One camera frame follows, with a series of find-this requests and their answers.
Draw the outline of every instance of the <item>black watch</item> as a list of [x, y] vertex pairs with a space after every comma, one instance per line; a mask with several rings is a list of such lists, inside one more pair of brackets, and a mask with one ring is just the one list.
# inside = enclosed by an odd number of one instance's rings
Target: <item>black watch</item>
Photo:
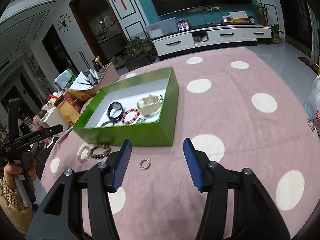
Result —
[[[121, 110], [121, 114], [119, 114], [119, 115], [116, 116], [116, 117], [111, 117], [111, 116], [110, 116], [110, 113], [111, 113], [112, 109]], [[117, 123], [117, 122], [121, 121], [123, 115], [124, 115], [124, 109], [123, 109], [122, 105], [121, 105], [119, 102], [113, 102], [113, 103], [111, 103], [111, 105], [108, 107], [107, 116], [109, 117], [109, 119], [110, 119], [111, 122]]]

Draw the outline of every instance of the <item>table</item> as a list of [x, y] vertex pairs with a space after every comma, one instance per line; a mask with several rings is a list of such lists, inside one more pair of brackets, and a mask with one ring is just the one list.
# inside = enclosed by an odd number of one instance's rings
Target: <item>table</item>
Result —
[[[226, 169], [251, 168], [294, 236], [320, 199], [320, 143], [295, 95], [246, 48], [169, 59], [120, 80], [167, 66], [173, 66], [180, 86], [174, 144], [133, 147], [122, 187], [110, 194], [121, 240], [195, 239], [206, 194], [193, 186], [182, 150], [186, 137]], [[46, 190], [65, 169], [84, 171], [99, 162], [81, 163], [78, 159], [86, 156], [86, 151], [79, 153], [83, 146], [87, 144], [73, 131], [57, 141], [41, 180]], [[143, 158], [151, 161], [147, 170], [139, 167]], [[233, 197], [229, 193], [225, 237], [232, 228]], [[84, 228], [90, 233], [86, 204], [83, 210]]]

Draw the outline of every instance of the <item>hand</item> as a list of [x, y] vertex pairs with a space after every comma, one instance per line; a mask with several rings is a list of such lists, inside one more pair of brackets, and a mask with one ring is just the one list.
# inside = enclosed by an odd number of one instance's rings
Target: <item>hand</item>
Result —
[[[37, 162], [35, 159], [31, 160], [31, 165], [32, 165], [32, 167], [28, 170], [28, 175], [30, 176], [32, 181], [35, 181], [36, 180], [35, 166], [37, 165]], [[17, 193], [19, 193], [19, 190], [17, 188], [17, 185], [16, 185], [12, 175], [19, 175], [21, 172], [22, 172], [22, 168], [16, 164], [13, 164], [13, 163], [8, 163], [4, 167], [5, 182], [12, 191], [17, 192]]]

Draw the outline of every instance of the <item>sleeve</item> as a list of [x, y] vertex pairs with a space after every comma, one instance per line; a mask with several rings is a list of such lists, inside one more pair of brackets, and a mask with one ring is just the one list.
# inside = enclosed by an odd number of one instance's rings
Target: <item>sleeve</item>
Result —
[[32, 219], [32, 209], [25, 207], [19, 193], [13, 192], [5, 182], [0, 179], [0, 206], [14, 227], [24, 236]]

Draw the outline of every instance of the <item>person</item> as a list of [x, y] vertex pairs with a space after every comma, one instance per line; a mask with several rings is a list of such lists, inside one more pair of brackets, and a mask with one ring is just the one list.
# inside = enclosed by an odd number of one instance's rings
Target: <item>person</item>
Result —
[[[0, 158], [0, 167], [3, 167], [3, 158]], [[36, 180], [36, 160], [32, 159], [32, 167], [28, 174], [32, 181]], [[3, 169], [3, 178], [0, 178], [0, 206], [14, 227], [25, 236], [32, 219], [32, 208], [25, 207], [19, 194], [13, 175], [18, 175], [22, 168], [13, 163], [7, 163]]]

